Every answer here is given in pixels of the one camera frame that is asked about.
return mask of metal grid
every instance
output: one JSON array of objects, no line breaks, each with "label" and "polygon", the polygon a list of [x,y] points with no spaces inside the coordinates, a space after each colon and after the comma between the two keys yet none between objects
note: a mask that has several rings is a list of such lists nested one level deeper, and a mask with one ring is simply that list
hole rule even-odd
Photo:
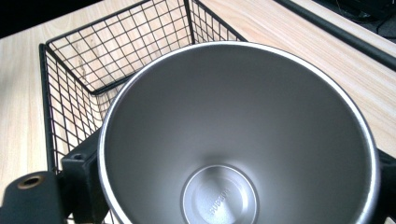
[{"label": "metal grid", "polygon": [[172,50],[216,40],[245,41],[197,0],[146,0],[40,45],[49,170],[61,172],[61,158],[102,126],[129,77]]}]

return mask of black object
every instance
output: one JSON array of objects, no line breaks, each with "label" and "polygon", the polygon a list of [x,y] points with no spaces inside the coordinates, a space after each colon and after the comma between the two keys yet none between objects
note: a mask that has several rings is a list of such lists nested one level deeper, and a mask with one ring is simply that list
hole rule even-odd
[{"label": "black object", "polygon": [[99,0],[2,1],[0,38],[99,2]]},{"label": "black object", "polygon": [[6,188],[0,223],[64,223],[64,210],[53,172],[36,172]]},{"label": "black object", "polygon": [[396,220],[396,159],[378,150],[381,161],[381,188],[373,223],[384,223],[387,217]]},{"label": "black object", "polygon": [[108,212],[97,169],[99,131],[62,158],[64,183],[71,185],[64,203],[71,204],[70,212],[77,223],[101,223]]},{"label": "black object", "polygon": [[367,42],[357,38],[354,35],[347,33],[346,31],[338,28],[337,26],[331,24],[328,21],[325,21],[321,17],[315,15],[314,13],[306,10],[303,7],[298,6],[297,4],[293,3],[292,1],[288,0],[276,0],[282,6],[290,9],[291,11],[295,12],[299,16],[305,18],[306,20],[312,22],[317,27],[323,29],[324,31],[328,32],[331,35],[339,38],[340,40],[344,41],[348,45],[352,46],[353,48],[359,50],[360,52],[366,54],[367,56],[373,58],[374,60],[378,61],[379,63],[384,64],[388,68],[396,71],[396,58],[388,53],[384,52],[381,49],[378,49]]},{"label": "black object", "polygon": [[354,7],[360,11],[368,13],[378,19],[384,19],[392,12],[396,11],[393,0],[326,0],[332,3]]}]

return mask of black wire basket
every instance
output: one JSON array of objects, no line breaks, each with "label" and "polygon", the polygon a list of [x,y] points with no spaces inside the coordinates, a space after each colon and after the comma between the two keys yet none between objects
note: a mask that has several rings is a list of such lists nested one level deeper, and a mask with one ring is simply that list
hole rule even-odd
[{"label": "black wire basket", "polygon": [[146,0],[40,45],[48,169],[62,171],[61,158],[102,126],[112,99],[145,65],[220,40],[246,41],[198,0]]}]

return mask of wooden table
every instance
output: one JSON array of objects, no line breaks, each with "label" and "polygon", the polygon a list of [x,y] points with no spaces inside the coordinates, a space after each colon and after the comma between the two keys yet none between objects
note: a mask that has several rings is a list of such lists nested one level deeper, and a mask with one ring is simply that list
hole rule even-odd
[{"label": "wooden table", "polygon": [[[38,44],[134,2],[100,2],[0,39],[0,200],[15,178],[47,169]],[[203,2],[247,40],[298,55],[332,77],[361,109],[377,146],[396,157],[394,71],[274,1]],[[388,40],[312,1],[294,2],[396,56],[396,46]]]}]

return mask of wire basket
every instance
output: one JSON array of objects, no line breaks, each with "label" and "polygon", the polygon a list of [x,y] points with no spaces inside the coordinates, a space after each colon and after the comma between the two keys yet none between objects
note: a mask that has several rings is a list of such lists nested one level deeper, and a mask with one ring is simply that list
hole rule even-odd
[{"label": "wire basket", "polygon": [[62,171],[61,158],[102,126],[112,99],[145,65],[220,40],[246,41],[198,0],[146,0],[40,45],[48,169]]}]

